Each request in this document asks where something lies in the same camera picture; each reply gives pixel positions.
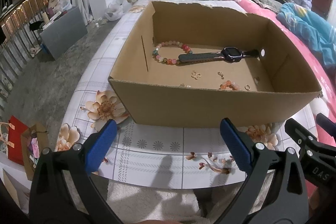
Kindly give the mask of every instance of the screw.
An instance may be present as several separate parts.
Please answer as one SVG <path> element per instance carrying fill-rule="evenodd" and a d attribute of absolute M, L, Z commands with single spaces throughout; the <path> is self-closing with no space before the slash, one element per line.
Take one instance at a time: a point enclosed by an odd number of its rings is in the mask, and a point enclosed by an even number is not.
<path fill-rule="evenodd" d="M 42 150 L 42 154 L 43 154 L 43 155 L 46 155 L 46 154 L 49 153 L 49 151 L 50 151 L 50 148 L 49 148 L 49 147 L 46 147 L 46 148 L 44 148 L 44 149 Z"/>
<path fill-rule="evenodd" d="M 79 150 L 82 149 L 82 144 L 80 144 L 80 143 L 75 143 L 75 144 L 73 145 L 72 149 L 75 150 L 75 151 L 79 151 Z"/>
<path fill-rule="evenodd" d="M 262 143 L 256 143 L 255 147 L 259 150 L 263 150 L 265 146 Z"/>
<path fill-rule="evenodd" d="M 287 150 L 290 154 L 292 154 L 292 155 L 295 154 L 295 149 L 293 147 L 289 147 Z"/>

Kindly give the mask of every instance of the concrete floor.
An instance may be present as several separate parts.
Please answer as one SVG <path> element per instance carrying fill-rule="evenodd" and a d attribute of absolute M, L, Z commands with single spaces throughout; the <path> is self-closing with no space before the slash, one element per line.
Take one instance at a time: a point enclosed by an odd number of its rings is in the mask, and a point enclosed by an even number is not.
<path fill-rule="evenodd" d="M 88 34 L 57 60 L 39 52 L 27 63 L 14 84 L 5 107 L 4 121 L 14 115 L 27 126 L 41 122 L 49 133 L 49 147 L 54 150 L 73 91 L 91 58 L 116 23 L 107 22 L 98 28 L 91 23 L 87 26 Z M 96 185 L 100 184 L 101 187 L 98 188 L 101 188 L 106 198 L 108 180 L 99 178 L 101 177 L 95 176 L 94 182 Z"/>

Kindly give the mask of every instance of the open cardboard box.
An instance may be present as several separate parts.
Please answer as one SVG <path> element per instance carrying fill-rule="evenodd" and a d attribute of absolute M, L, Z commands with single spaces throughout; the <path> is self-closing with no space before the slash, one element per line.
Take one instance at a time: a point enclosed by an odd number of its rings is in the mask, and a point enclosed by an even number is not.
<path fill-rule="evenodd" d="M 44 148 L 49 146 L 47 129 L 39 122 L 21 134 L 22 157 L 28 180 L 33 180 L 35 173 L 34 163 L 29 159 L 30 152 L 27 148 L 27 141 L 34 130 L 36 131 L 40 154 Z"/>
<path fill-rule="evenodd" d="M 170 40 L 187 44 L 193 53 L 237 47 L 263 49 L 265 54 L 238 63 L 166 65 L 152 52 L 157 44 Z M 183 53 L 177 46 L 159 51 L 171 59 Z M 198 80 L 191 77 L 193 70 L 202 75 Z M 224 81 L 235 82 L 242 91 L 219 90 L 223 82 L 219 71 Z M 267 18 L 230 8 L 163 1 L 145 8 L 109 82 L 136 123 L 189 128 L 216 128 L 225 117 L 236 126 L 284 121 L 321 92 L 300 52 Z"/>

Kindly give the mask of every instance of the black watch strap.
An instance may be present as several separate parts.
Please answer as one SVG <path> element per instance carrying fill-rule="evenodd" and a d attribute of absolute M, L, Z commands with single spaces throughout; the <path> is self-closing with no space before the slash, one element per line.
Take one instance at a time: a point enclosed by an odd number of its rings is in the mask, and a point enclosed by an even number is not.
<path fill-rule="evenodd" d="M 202 54 L 180 54 L 178 58 L 181 62 L 225 59 L 221 52 L 207 52 Z"/>
<path fill-rule="evenodd" d="M 251 50 L 251 51 L 242 51 L 243 58 L 246 57 L 259 57 L 259 51 L 258 50 Z"/>

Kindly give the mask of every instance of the blue blanket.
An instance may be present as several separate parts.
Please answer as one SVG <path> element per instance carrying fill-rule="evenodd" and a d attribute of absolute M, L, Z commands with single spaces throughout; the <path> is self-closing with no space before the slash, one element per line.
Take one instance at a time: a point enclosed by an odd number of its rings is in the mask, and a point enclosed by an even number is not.
<path fill-rule="evenodd" d="M 336 68 L 336 29 L 327 21 L 294 3 L 283 4 L 277 19 L 307 45 L 325 70 Z"/>

